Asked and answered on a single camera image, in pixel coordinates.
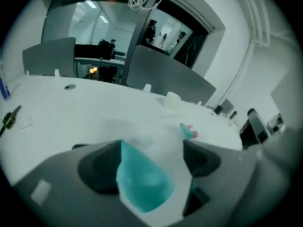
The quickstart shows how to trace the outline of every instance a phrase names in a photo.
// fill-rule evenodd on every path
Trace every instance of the small teal toy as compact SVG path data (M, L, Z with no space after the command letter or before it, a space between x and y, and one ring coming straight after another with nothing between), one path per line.
M116 181L119 190L143 213L158 208L175 190L174 181L160 166L124 140Z
M180 124L181 130L183 132L184 139L191 140L198 137L197 131L191 131L190 129L193 125L185 125L184 123Z

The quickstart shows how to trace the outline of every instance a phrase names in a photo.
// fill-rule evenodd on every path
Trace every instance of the table surface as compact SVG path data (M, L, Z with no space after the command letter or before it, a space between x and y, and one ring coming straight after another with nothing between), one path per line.
M65 90L69 84L76 88ZM138 89L46 76L22 76L9 89L12 97L7 102L1 99L0 116L22 105L14 127L0 138L0 162L11 185L47 158L76 144L125 139L176 182L170 199L145 214L120 195L134 214L153 227L182 219L191 175L183 161L181 122L194 126L199 134L197 141L242 149L237 128L212 110L186 102L181 103L180 110L168 110L162 106L163 96Z
M109 64L117 64L117 65L124 65L124 61L110 59L110 60L100 60L96 58L82 58L82 57L75 57L76 61L91 61L91 62L102 62L102 63L109 63Z

